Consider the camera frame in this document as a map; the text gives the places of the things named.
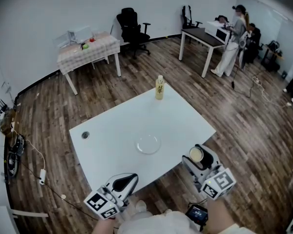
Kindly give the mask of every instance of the desk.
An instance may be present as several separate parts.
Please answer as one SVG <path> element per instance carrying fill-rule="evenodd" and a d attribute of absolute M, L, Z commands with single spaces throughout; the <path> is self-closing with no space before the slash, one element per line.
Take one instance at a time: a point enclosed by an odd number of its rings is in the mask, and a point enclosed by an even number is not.
<path fill-rule="evenodd" d="M 87 139 L 82 138 L 84 132 L 89 132 Z M 187 155 L 195 144 L 207 141 L 215 130 L 166 83 L 162 100 L 155 99 L 153 88 L 70 129 L 69 133 L 93 191 L 114 175 L 136 173 L 136 192 L 178 165 L 182 155 Z M 140 145 L 145 137 L 147 142 Z M 159 143 L 157 152 L 138 151 L 146 144 L 153 147 L 155 140 Z"/>
<path fill-rule="evenodd" d="M 268 71 L 271 71 L 273 70 L 273 65 L 275 63 L 275 61 L 277 60 L 277 58 L 281 59 L 281 60 L 284 60 L 284 58 L 282 56 L 280 56 L 278 53 L 275 53 L 274 51 L 272 51 L 268 45 L 264 45 L 267 50 L 266 50 L 266 53 L 264 55 L 264 58 L 262 59 L 261 61 L 261 64 L 268 70 Z M 267 55 L 269 52 L 272 52 L 272 57 L 270 58 L 269 60 L 269 63 L 265 63 L 265 60 L 267 58 Z"/>
<path fill-rule="evenodd" d="M 220 42 L 219 40 L 217 40 L 216 38 L 205 33 L 205 28 L 183 29 L 182 30 L 182 37 L 181 37 L 181 44 L 180 44 L 179 60 L 182 60 L 182 56 L 184 54 L 186 35 L 199 41 L 200 43 L 206 45 L 209 48 L 209 54 L 207 55 L 204 70 L 202 72 L 202 77 L 204 78 L 206 75 L 206 72 L 209 68 L 210 59 L 211 59 L 211 56 L 213 54 L 214 49 L 225 46 L 225 45 L 222 42 Z"/>
<path fill-rule="evenodd" d="M 118 60 L 119 40 L 109 33 L 103 32 L 96 36 L 94 42 L 87 40 L 86 43 L 89 45 L 87 49 L 82 50 L 79 44 L 74 44 L 61 49 L 58 55 L 57 66 L 61 73 L 65 75 L 75 95 L 78 93 L 68 73 L 85 64 L 92 63 L 94 69 L 93 62 L 101 59 L 106 59 L 108 62 L 108 56 L 114 55 L 117 75 L 119 77 L 122 75 Z"/>

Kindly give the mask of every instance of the white pants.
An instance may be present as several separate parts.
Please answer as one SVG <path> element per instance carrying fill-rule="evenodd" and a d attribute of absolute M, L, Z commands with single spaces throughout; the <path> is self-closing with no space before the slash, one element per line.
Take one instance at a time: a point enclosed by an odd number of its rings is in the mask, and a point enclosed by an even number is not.
<path fill-rule="evenodd" d="M 238 53 L 239 44 L 229 41 L 227 48 L 224 51 L 223 56 L 221 57 L 221 60 L 215 69 L 216 75 L 221 77 L 223 73 L 225 73 L 226 76 L 230 76 Z"/>

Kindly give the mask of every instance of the gray shirt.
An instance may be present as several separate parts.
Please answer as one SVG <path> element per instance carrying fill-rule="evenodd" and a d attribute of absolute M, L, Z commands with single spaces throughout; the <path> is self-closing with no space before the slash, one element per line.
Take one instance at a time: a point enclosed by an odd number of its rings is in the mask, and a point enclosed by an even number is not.
<path fill-rule="evenodd" d="M 232 42 L 239 44 L 241 36 L 246 32 L 245 21 L 239 18 L 235 23 L 234 31 L 232 32 Z"/>

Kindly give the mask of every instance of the checkered tablecloth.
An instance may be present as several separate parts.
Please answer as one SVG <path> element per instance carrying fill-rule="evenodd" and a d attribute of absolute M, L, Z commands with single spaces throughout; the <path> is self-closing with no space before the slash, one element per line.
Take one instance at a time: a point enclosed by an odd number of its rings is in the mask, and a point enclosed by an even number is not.
<path fill-rule="evenodd" d="M 59 51 L 57 65 L 63 75 L 92 61 L 120 52 L 120 41 L 107 32 L 98 34 L 94 42 L 86 41 L 89 48 L 81 50 L 79 44 Z"/>

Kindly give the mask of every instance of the baseboard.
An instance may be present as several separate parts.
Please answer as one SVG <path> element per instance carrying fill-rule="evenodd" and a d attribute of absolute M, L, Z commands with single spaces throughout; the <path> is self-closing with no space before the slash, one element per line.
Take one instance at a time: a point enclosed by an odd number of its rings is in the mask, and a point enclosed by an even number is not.
<path fill-rule="evenodd" d="M 172 38 L 172 37 L 180 37 L 180 36 L 181 36 L 181 34 L 170 35 L 170 36 L 167 36 L 167 37 L 157 37 L 157 38 L 149 39 L 147 42 L 150 42 L 150 41 L 157 41 L 157 40 L 162 40 L 162 39 Z M 38 85 L 40 82 L 42 82 L 42 81 L 44 81 L 44 80 L 46 80 L 46 79 L 49 79 L 50 77 L 56 75 L 58 72 L 60 72 L 59 69 L 56 70 L 56 71 L 54 71 L 53 73 L 51 73 L 51 74 L 49 74 L 49 75 L 47 75 L 47 76 L 41 78 L 40 80 L 36 81 L 35 83 L 31 84 L 31 85 L 28 86 L 27 88 L 25 88 L 25 89 L 23 89 L 22 91 L 20 91 L 20 92 L 18 93 L 18 95 L 16 96 L 16 98 L 15 98 L 15 103 L 14 103 L 14 104 L 17 105 L 17 100 L 18 100 L 18 98 L 20 97 L 21 94 L 25 93 L 27 90 L 31 89 L 32 87 Z"/>

